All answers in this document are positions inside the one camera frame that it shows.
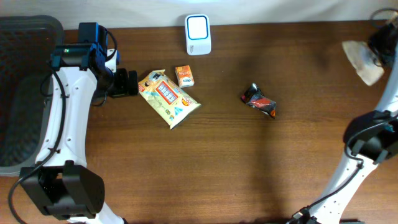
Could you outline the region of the kraft paper pouch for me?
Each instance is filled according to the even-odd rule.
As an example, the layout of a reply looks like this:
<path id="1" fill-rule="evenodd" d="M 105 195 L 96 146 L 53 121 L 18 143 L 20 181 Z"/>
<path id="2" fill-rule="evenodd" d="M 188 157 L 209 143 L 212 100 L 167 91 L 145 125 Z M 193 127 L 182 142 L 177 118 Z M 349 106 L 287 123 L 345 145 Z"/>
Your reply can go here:
<path id="1" fill-rule="evenodd" d="M 384 74 L 382 63 L 365 42 L 348 40 L 342 42 L 343 50 L 365 84 L 375 84 Z"/>

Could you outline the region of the yellow wet wipes pack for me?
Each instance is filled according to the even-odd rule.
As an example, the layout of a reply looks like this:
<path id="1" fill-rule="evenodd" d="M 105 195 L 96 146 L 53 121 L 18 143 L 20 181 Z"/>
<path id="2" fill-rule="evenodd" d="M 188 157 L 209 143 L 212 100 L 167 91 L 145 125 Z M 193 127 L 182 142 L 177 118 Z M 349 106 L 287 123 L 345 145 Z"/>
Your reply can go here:
<path id="1" fill-rule="evenodd" d="M 184 92 L 166 74 L 153 70 L 138 82 L 139 94 L 166 121 L 170 129 L 178 126 L 201 104 Z"/>

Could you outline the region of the orange tissue pack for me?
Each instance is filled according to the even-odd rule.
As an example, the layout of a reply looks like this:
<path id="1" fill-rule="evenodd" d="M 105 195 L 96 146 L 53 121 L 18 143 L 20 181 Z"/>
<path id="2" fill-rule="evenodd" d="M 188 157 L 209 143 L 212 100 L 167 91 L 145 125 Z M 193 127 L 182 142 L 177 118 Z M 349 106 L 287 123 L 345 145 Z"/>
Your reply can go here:
<path id="1" fill-rule="evenodd" d="M 189 65 L 175 68 L 178 85 L 180 88 L 190 87 L 195 84 L 193 74 Z"/>

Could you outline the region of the black hex wrench set packet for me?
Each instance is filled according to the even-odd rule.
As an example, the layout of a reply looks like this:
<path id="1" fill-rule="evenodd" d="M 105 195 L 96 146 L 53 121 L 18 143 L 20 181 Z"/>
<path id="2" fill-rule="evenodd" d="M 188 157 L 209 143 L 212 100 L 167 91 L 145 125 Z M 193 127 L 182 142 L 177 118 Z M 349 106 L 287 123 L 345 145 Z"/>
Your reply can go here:
<path id="1" fill-rule="evenodd" d="M 252 83 L 242 94 L 241 101 L 254 109 L 262 111 L 272 119 L 275 118 L 276 102 L 265 97 L 261 89 L 255 83 Z"/>

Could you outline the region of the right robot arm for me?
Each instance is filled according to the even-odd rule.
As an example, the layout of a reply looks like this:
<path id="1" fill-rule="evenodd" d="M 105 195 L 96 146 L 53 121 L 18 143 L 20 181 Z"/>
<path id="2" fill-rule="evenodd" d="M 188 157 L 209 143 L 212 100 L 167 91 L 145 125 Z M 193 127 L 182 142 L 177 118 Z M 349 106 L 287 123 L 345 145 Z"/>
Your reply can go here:
<path id="1" fill-rule="evenodd" d="M 326 189 L 293 214 L 289 223 L 339 223 L 365 178 L 397 155 L 397 20 L 380 27 L 365 48 L 381 65 L 392 67 L 382 98 L 375 110 L 350 122 L 343 136 L 342 158 Z"/>

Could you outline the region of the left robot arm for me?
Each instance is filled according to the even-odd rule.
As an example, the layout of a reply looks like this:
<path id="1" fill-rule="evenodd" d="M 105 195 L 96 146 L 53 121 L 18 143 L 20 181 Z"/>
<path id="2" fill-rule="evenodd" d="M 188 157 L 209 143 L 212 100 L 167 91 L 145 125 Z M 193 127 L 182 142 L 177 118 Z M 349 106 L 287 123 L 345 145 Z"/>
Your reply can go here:
<path id="1" fill-rule="evenodd" d="M 50 57 L 52 94 L 44 141 L 35 163 L 23 167 L 17 184 L 39 212 L 70 223 L 124 223 L 105 202 L 103 179 L 87 167 L 85 138 L 90 106 L 97 98 L 138 93 L 137 73 L 119 68 L 113 34 L 82 22 L 74 44 Z"/>

